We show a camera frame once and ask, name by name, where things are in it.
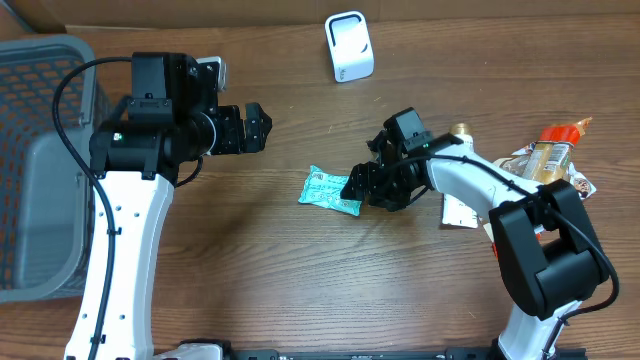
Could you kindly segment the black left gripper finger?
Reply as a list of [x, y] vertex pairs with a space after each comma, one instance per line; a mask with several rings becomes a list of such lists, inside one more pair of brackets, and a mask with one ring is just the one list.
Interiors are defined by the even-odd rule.
[[272, 118], [262, 109], [259, 103], [247, 103], [245, 105], [246, 135], [268, 135], [272, 129]]
[[258, 153], [265, 147], [265, 135], [262, 132], [246, 133], [244, 142], [245, 153]]

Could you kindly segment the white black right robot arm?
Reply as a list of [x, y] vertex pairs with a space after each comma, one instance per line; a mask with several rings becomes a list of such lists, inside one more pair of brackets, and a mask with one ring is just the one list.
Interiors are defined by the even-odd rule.
[[367, 146], [376, 158], [353, 167], [343, 199], [394, 212], [437, 191], [491, 226], [513, 308], [490, 347], [459, 350], [455, 358], [586, 358], [583, 349], [557, 348], [559, 335], [571, 318], [612, 305], [620, 283], [569, 182], [541, 184], [508, 173], [456, 135], [433, 136], [412, 107], [387, 119]]

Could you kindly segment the teal snack packet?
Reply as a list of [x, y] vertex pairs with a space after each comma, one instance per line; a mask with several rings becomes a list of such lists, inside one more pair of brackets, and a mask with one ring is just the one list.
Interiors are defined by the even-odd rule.
[[298, 202], [359, 216], [362, 202], [341, 197], [341, 191], [347, 181], [347, 176], [328, 174], [311, 165]]

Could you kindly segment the white gold-capped cream tube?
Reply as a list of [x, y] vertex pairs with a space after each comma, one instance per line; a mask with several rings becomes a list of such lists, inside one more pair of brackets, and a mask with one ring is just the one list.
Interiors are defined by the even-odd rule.
[[[474, 151], [474, 140], [471, 127], [465, 123], [452, 125], [449, 132], [461, 138], [465, 146]], [[459, 199], [449, 195], [443, 195], [442, 224], [448, 226], [477, 228], [477, 213], [465, 205]]]

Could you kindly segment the beige Pantree snack pouch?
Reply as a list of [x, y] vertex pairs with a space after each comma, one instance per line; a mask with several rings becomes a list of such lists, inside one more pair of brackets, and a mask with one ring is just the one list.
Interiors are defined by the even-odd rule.
[[[534, 147], [535, 143], [532, 142], [516, 150], [508, 157], [495, 160], [494, 164], [509, 173], [521, 177]], [[586, 178], [586, 176], [575, 168], [573, 162], [569, 163], [566, 173], [563, 175], [563, 179], [570, 182], [575, 187], [582, 200], [586, 200], [597, 191], [596, 187]]]

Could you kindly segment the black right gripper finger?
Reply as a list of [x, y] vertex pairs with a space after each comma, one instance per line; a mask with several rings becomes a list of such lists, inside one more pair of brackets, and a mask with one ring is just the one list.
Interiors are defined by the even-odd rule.
[[353, 167], [349, 175], [352, 185], [374, 185], [378, 178], [378, 164], [375, 162], [360, 163]]
[[368, 184], [350, 182], [347, 183], [340, 192], [340, 197], [344, 200], [366, 202], [371, 194], [372, 187]]

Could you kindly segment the orange spaghetti pasta packet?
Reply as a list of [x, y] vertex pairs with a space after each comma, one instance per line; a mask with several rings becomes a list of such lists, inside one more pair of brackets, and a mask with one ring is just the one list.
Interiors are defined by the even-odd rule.
[[553, 124], [546, 127], [530, 155], [521, 178], [541, 184], [550, 184], [563, 179], [573, 152], [585, 135], [592, 117], [568, 124]]

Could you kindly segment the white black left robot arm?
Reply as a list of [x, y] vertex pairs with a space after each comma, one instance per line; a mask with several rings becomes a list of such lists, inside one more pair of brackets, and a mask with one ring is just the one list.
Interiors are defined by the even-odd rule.
[[132, 90], [79, 158], [95, 195], [94, 231], [68, 359], [151, 359], [151, 307], [161, 231], [179, 169], [208, 156], [257, 153], [271, 118], [257, 103], [223, 106], [219, 57], [137, 52]]

